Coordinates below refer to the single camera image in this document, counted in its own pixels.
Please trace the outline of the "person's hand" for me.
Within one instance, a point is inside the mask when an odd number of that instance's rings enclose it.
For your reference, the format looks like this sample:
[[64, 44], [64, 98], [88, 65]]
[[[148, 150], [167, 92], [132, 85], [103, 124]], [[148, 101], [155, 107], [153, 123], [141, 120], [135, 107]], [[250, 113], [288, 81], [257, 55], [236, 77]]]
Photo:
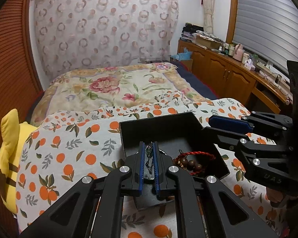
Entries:
[[266, 195], [272, 207], [282, 208], [284, 207], [289, 200], [292, 199], [291, 196], [286, 195], [285, 193], [270, 189], [266, 187]]

